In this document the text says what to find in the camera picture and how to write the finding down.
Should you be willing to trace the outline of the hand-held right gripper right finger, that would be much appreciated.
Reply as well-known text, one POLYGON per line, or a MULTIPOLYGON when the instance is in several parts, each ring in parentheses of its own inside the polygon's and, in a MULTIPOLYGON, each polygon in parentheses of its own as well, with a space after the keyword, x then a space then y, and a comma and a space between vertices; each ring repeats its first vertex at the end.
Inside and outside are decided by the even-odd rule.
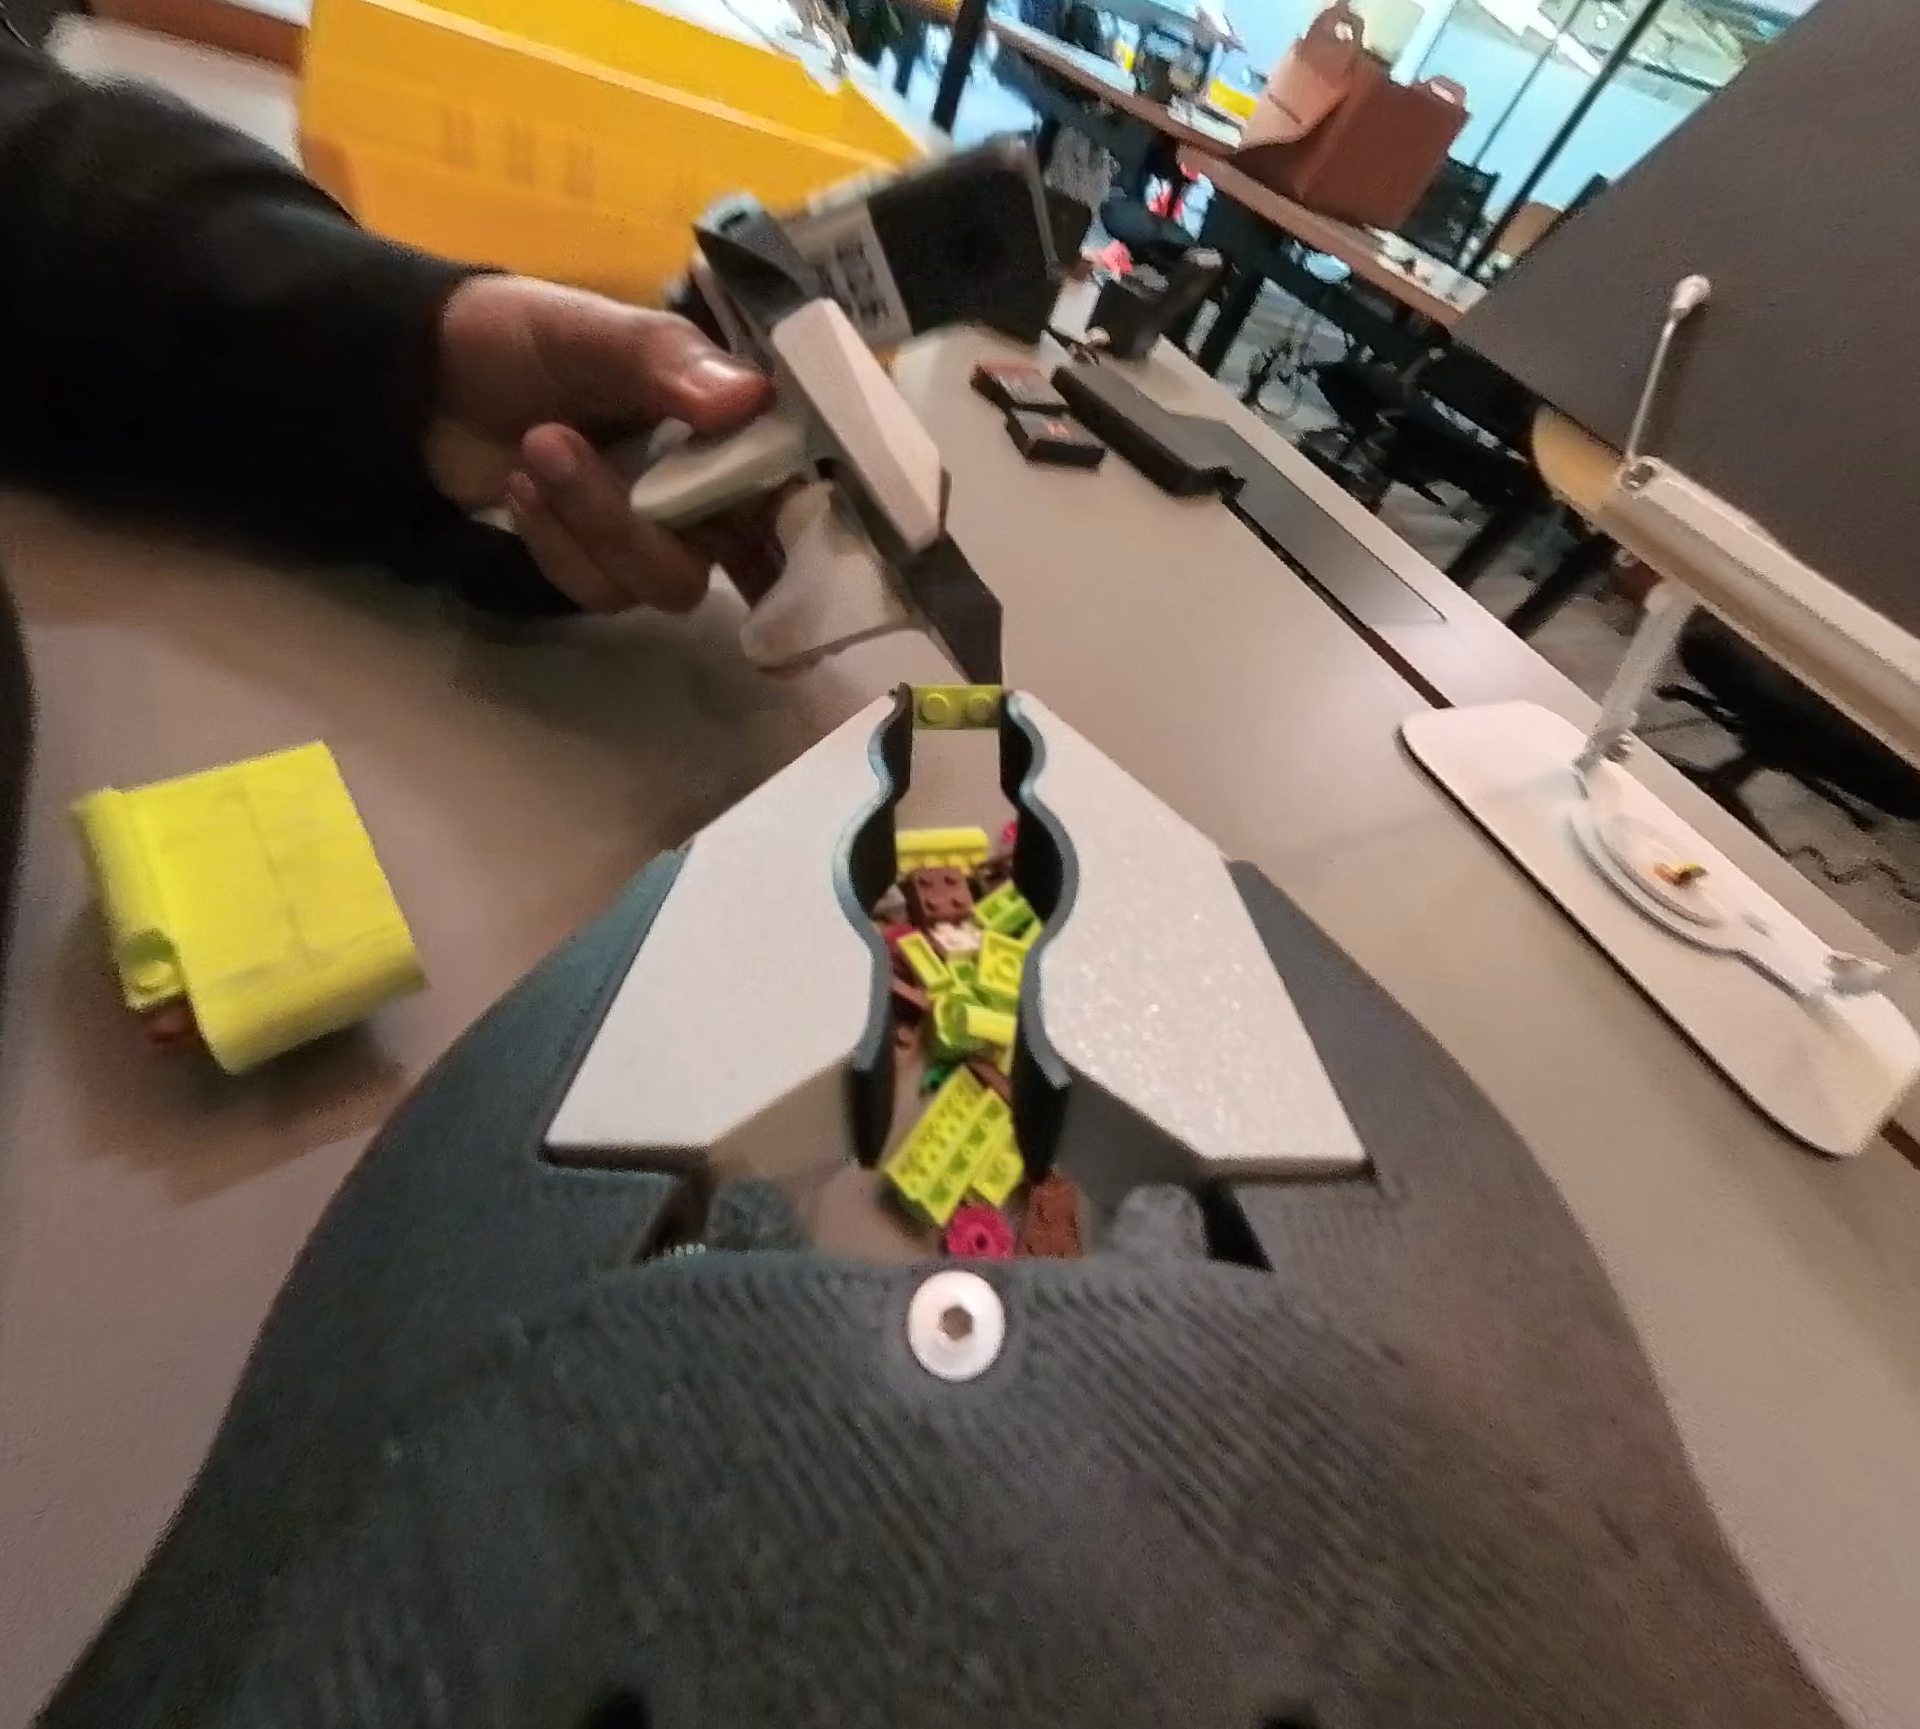
POLYGON ((1006 695, 1023 949, 1014 1131, 1034 1175, 1347 1179, 1370 1153, 1214 838, 1034 693, 1006 695))

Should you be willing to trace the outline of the brown leather bag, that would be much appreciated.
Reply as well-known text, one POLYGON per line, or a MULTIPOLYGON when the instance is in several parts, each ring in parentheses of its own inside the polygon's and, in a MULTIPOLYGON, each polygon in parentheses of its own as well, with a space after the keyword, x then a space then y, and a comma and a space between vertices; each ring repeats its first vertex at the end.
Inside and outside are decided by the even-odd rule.
POLYGON ((1398 230, 1468 119, 1459 81, 1396 81, 1362 18, 1331 4, 1266 76, 1229 161, 1318 215, 1398 230))

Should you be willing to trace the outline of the large lime brick assembly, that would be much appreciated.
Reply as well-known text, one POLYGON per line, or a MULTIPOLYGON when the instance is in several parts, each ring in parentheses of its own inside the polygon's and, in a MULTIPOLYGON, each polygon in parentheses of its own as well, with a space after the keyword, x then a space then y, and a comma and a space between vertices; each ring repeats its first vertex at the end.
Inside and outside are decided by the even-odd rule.
POLYGON ((70 809, 113 971, 246 1074, 426 988, 399 901, 322 740, 70 809))

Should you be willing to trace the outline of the person's left hand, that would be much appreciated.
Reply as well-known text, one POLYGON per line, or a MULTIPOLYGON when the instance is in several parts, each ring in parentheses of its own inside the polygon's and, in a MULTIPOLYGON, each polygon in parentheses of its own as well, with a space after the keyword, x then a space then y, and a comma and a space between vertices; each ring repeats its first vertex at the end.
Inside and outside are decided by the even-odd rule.
POLYGON ((635 516, 607 450, 671 421, 731 436, 775 399, 693 321, 531 276, 471 276, 439 320, 422 436, 436 488, 503 509, 549 583, 587 612, 693 612, 715 572, 749 604, 785 567, 771 499, 679 538, 635 516))

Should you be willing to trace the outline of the black flat device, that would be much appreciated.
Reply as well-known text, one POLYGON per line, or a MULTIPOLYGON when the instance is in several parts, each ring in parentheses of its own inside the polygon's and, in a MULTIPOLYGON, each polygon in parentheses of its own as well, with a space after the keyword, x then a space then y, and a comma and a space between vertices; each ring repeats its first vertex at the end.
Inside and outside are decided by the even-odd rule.
POLYGON ((1234 499, 1244 487, 1241 436, 1221 421, 1165 409, 1110 364, 1063 364, 1049 375, 1071 421, 1173 499, 1234 499))

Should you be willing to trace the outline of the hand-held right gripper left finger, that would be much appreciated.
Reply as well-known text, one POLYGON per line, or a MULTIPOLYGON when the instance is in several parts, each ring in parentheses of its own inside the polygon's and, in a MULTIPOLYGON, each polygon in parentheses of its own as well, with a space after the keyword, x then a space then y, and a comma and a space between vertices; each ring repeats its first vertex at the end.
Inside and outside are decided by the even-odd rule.
POLYGON ((890 693, 691 838, 545 1131, 556 1161, 877 1161, 895 1051, 871 912, 910 759, 910 699, 890 693))

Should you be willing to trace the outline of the black storage case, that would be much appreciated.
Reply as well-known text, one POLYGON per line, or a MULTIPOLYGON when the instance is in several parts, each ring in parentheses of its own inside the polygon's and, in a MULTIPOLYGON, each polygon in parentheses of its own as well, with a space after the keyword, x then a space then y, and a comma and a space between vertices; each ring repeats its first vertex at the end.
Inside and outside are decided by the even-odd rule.
POLYGON ((1085 327, 1085 350, 1139 364, 1173 332, 1185 328, 1225 272, 1225 257, 1191 247, 1170 270, 1139 265, 1098 286, 1085 327))

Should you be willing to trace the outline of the yellow box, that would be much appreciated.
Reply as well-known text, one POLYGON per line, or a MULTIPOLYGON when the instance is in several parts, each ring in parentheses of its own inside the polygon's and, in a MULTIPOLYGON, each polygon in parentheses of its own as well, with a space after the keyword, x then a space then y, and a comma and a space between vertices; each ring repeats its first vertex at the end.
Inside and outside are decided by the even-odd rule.
POLYGON ((643 307, 710 205, 925 158, 847 77, 635 0, 310 0, 297 149, 387 239, 643 307))

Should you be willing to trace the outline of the black monitor screen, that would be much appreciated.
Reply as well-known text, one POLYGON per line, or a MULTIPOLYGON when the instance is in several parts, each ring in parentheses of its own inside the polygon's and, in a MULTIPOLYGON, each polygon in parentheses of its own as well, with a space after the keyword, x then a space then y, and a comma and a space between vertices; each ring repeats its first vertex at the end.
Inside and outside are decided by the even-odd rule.
POLYGON ((1915 631, 1918 0, 1822 0, 1457 337, 1623 448, 1685 276, 1645 452, 1915 631))

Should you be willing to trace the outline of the white monitor stand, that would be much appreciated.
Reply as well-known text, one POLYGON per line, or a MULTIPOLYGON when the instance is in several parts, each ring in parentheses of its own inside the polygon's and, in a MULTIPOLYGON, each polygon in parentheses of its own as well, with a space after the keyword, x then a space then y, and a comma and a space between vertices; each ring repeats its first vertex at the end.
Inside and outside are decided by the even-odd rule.
POLYGON ((1649 452, 1675 337, 1711 278, 1670 286, 1625 448, 1599 487, 1599 526, 1659 575, 1588 730, 1530 701, 1431 709, 1401 743, 1459 809, 1789 1138, 1861 1154, 1902 1110, 1918 1037, 1890 1000, 1915 965, 1823 942, 1636 771, 1642 709, 1697 610, 1915 764, 1918 640, 1750 516, 1649 452), (1634 875, 1653 857, 1698 860, 1686 893, 1634 875))

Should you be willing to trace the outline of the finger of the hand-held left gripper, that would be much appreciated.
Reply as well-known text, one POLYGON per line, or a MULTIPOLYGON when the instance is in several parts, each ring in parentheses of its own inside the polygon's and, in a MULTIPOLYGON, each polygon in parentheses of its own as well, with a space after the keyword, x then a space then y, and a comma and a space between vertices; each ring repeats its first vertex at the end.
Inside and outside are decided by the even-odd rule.
POLYGON ((740 623, 740 652, 764 674, 790 674, 854 644, 917 629, 917 612, 843 501, 781 501, 778 580, 740 623))
POLYGON ((949 531, 941 448, 837 303, 773 328, 781 392, 807 418, 814 468, 859 523, 881 575, 969 683, 1001 682, 1001 604, 949 531))

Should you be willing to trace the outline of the pile of loose toy bricks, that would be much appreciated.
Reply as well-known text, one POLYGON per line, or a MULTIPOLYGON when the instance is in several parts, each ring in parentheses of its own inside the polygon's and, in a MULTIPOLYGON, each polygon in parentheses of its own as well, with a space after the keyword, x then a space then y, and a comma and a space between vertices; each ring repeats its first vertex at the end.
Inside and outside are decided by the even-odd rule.
POLYGON ((947 1257, 1076 1260, 1089 1248, 1083 1197, 1058 1171, 1034 1172, 1018 1141, 1023 971, 1044 924, 1014 882, 1013 830, 991 838, 995 854, 969 870, 969 924, 914 926, 899 868, 871 910, 886 954, 895 1086, 919 1098, 895 1118, 881 1181, 947 1257))

